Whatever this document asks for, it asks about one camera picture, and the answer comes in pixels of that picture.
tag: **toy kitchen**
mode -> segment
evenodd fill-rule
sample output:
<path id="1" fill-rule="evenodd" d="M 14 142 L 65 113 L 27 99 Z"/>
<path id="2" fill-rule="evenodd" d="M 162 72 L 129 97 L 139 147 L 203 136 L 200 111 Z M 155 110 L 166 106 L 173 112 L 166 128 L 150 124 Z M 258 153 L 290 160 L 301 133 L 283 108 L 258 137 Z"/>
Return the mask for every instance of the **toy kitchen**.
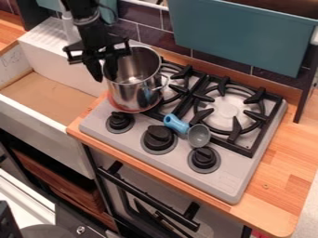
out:
<path id="1" fill-rule="evenodd" d="M 0 51 L 1 146 L 76 218 L 57 225 L 75 237 L 294 232 L 318 166 L 302 117 L 318 66 L 307 5 L 28 2 L 28 32 Z"/>

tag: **dark tile wall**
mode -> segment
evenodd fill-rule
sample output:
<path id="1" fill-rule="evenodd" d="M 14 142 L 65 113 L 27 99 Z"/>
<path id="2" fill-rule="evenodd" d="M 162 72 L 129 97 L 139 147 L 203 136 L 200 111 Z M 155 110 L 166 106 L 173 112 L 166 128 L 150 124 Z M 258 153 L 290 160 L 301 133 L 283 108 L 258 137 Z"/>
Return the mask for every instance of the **dark tile wall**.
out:
<path id="1" fill-rule="evenodd" d="M 227 67 L 242 73 L 250 73 L 251 72 L 251 66 L 247 65 L 247 64 L 243 64 L 240 62 L 236 62 L 236 61 L 232 61 L 229 59 L 224 59 L 221 57 L 217 57 L 217 56 L 213 56 L 213 55 L 209 55 L 197 50 L 193 51 L 193 57 L 199 60 L 204 60 L 207 62 L 211 62 L 223 67 Z"/>
<path id="2" fill-rule="evenodd" d="M 7 0 L 0 0 L 0 10 L 13 13 L 10 2 Z"/>
<path id="3" fill-rule="evenodd" d="M 296 83 L 296 79 L 294 78 L 176 45 L 169 12 L 166 10 L 118 0 L 118 12 L 120 20 L 113 25 L 113 33 L 127 36 L 151 46 L 158 46 L 182 55 L 211 62 L 238 72 L 253 74 L 277 83 L 302 88 L 302 83 Z M 309 48 L 303 63 L 304 67 L 299 71 L 298 78 L 303 78 L 307 75 L 311 60 L 312 56 Z"/>

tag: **wooden countertop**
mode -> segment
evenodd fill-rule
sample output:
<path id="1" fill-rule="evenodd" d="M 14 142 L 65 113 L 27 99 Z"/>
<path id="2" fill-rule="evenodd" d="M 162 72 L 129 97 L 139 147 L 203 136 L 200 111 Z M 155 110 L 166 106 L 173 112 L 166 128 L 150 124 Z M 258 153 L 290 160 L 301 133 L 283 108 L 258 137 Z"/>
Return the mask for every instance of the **wooden countertop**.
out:
<path id="1" fill-rule="evenodd" d="M 220 75 L 226 73 L 233 79 L 249 85 L 264 85 L 269 90 L 280 92 L 282 95 L 289 97 L 294 95 L 295 97 L 288 98 L 289 102 L 297 100 L 299 96 L 294 89 L 277 86 L 277 84 L 264 80 L 261 81 L 254 76 L 229 70 L 225 72 L 224 68 L 217 65 L 171 55 L 162 50 L 159 50 L 159 52 L 167 60 L 182 64 L 188 62 L 194 68 L 202 70 L 205 67 L 207 71 L 213 71 Z M 296 106 L 289 104 L 284 120 L 263 156 L 241 202 L 238 205 L 228 205 L 141 162 L 138 158 L 81 133 L 78 129 L 79 124 L 92 109 L 105 99 L 105 95 L 103 94 L 96 99 L 85 112 L 68 126 L 67 132 L 69 135 L 79 139 L 89 147 L 111 154 L 119 161 L 141 170 L 176 190 L 194 196 L 196 199 L 211 205 L 231 218 L 238 219 L 251 228 L 258 229 L 272 237 L 289 237 L 294 232 L 318 166 L 318 156 L 316 156 L 318 151 L 318 113 L 314 112 L 314 109 L 312 111 L 307 110 L 307 114 L 303 116 L 302 124 L 297 125 L 292 121 Z M 318 93 L 315 92 L 312 97 L 316 98 L 318 103 Z"/>
<path id="2" fill-rule="evenodd" d="M 0 52 L 24 33 L 19 16 L 0 11 Z"/>

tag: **teal container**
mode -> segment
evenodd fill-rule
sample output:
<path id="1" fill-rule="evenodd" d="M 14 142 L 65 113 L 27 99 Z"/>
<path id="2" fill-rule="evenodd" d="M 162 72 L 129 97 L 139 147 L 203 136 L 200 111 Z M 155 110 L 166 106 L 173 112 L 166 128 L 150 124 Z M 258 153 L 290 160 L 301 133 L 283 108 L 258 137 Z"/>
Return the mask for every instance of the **teal container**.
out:
<path id="1" fill-rule="evenodd" d="M 178 45 L 297 77 L 318 20 L 218 0 L 169 0 Z"/>
<path id="2" fill-rule="evenodd" d="M 58 0 L 36 0 L 36 2 L 40 7 L 45 7 L 54 11 L 60 11 L 60 4 Z M 110 7 L 116 14 L 118 14 L 117 0 L 100 0 L 100 3 L 107 7 Z M 99 9 L 104 20 L 109 24 L 113 24 L 115 21 L 115 17 L 111 10 L 103 7 L 100 7 Z"/>

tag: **backsplash tile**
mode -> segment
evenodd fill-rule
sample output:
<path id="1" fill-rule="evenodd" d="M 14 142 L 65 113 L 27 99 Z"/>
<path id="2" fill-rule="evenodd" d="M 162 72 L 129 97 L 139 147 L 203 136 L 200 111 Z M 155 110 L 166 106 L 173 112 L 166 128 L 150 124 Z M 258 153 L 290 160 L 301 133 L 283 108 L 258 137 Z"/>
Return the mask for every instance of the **backsplash tile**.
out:
<path id="1" fill-rule="evenodd" d="M 227 67 L 227 68 L 230 68 L 230 69 L 242 72 L 242 73 L 250 73 L 250 71 L 251 71 L 250 65 L 243 64 L 243 63 L 236 62 L 236 61 L 232 61 L 229 59 L 224 59 L 224 58 L 213 56 L 213 55 L 209 55 L 209 54 L 206 54 L 204 52 L 197 51 L 197 50 L 193 51 L 192 56 L 196 59 L 211 62 L 211 63 L 217 64 L 217 65 L 220 65 L 223 67 Z"/>
<path id="2" fill-rule="evenodd" d="M 128 37 L 131 40 L 138 41 L 137 24 L 131 21 L 119 20 L 110 28 L 110 33 Z"/>
<path id="3" fill-rule="evenodd" d="M 125 1 L 118 1 L 119 18 L 161 28 L 160 10 Z"/>
<path id="4" fill-rule="evenodd" d="M 10 2 L 13 13 L 16 15 L 19 15 L 20 12 L 19 12 L 19 7 L 17 4 L 17 1 L 16 0 L 9 0 L 9 2 Z"/>
<path id="5" fill-rule="evenodd" d="M 189 48 L 176 45 L 173 33 L 164 32 L 159 29 L 139 25 L 140 41 L 142 43 L 161 47 L 181 55 L 190 56 Z"/>
<path id="6" fill-rule="evenodd" d="M 313 58 L 314 58 L 314 54 L 315 54 L 314 46 L 309 45 L 307 50 L 306 50 L 304 61 L 302 62 L 302 66 L 304 66 L 306 68 L 310 68 L 311 62 L 313 61 Z"/>
<path id="7" fill-rule="evenodd" d="M 10 5 L 7 0 L 0 0 L 0 10 L 12 13 Z"/>
<path id="8" fill-rule="evenodd" d="M 301 80 L 302 77 L 306 76 L 307 73 L 309 73 L 309 69 L 301 68 L 299 70 L 298 78 L 292 78 L 289 76 L 285 76 L 279 73 L 274 73 L 271 71 L 263 70 L 258 67 L 254 67 L 253 69 L 253 75 L 265 79 L 269 79 L 271 81 L 288 85 L 288 86 L 294 86 L 296 88 L 302 89 L 303 83 L 306 82 L 305 80 Z"/>
<path id="9" fill-rule="evenodd" d="M 172 32 L 172 25 L 170 20 L 170 14 L 168 11 L 162 10 L 162 17 L 163 17 L 163 27 L 164 30 Z"/>

